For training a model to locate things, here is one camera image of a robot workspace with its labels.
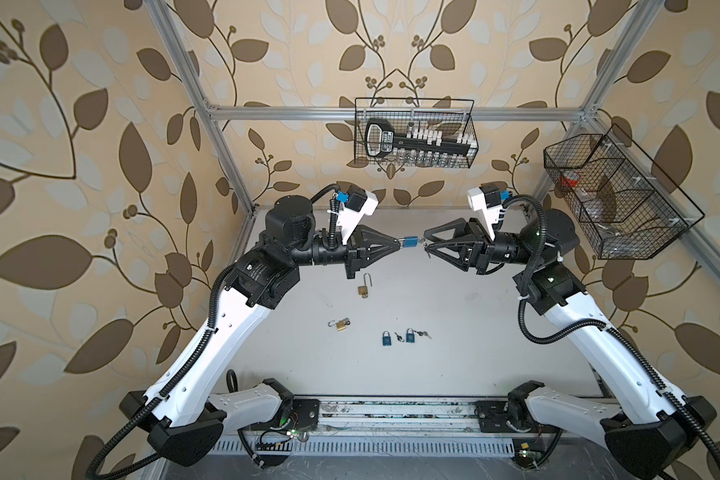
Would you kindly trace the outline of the blue padlock with key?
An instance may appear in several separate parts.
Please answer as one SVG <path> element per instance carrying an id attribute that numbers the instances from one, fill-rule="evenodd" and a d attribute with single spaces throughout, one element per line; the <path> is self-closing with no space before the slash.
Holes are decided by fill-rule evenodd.
<path id="1" fill-rule="evenodd" d="M 404 337 L 396 332 L 391 333 L 389 331 L 384 331 L 382 333 L 382 345 L 384 347 L 390 347 L 393 344 L 393 341 L 405 343 L 406 340 Z"/>
<path id="2" fill-rule="evenodd" d="M 430 339 L 430 334 L 425 330 L 415 330 L 413 328 L 408 328 L 405 332 L 405 342 L 413 344 L 416 342 L 417 338 L 427 338 Z"/>

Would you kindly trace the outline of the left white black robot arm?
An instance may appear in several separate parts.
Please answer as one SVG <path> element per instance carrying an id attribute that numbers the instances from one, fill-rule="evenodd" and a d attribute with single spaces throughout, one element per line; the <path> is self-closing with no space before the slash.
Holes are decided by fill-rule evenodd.
<path id="1" fill-rule="evenodd" d="M 293 395 L 274 379 L 229 394 L 213 388 L 247 337 L 299 282 L 300 267 L 341 264 L 352 279 L 400 249 L 397 239 L 362 225 L 377 206 L 373 192 L 337 184 L 311 198 L 276 201 L 254 247 L 217 276 L 207 319 L 177 360 L 146 391 L 123 399 L 129 420 L 93 457 L 86 478 L 103 478 L 104 460 L 135 428 L 147 432 L 153 454 L 108 478 L 124 478 L 161 458 L 192 466 L 227 430 L 287 420 Z"/>

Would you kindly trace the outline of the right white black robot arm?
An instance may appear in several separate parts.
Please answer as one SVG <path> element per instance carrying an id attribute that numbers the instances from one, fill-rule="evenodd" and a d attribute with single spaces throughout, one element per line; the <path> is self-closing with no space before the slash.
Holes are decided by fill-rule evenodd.
<path id="1" fill-rule="evenodd" d="M 471 203 L 482 217 L 426 230 L 426 252 L 479 275 L 522 266 L 513 278 L 521 334 L 536 345 L 570 340 L 615 399 L 599 403 L 530 380 L 507 396 L 508 425 L 520 432 L 550 426 L 573 433 L 608 450 L 639 479 L 667 478 L 667 467 L 702 443 L 720 474 L 720 448 L 707 432 L 714 407 L 654 368 L 564 265 L 564 254 L 580 243 L 573 220 L 528 195 L 494 205 L 475 189 Z"/>

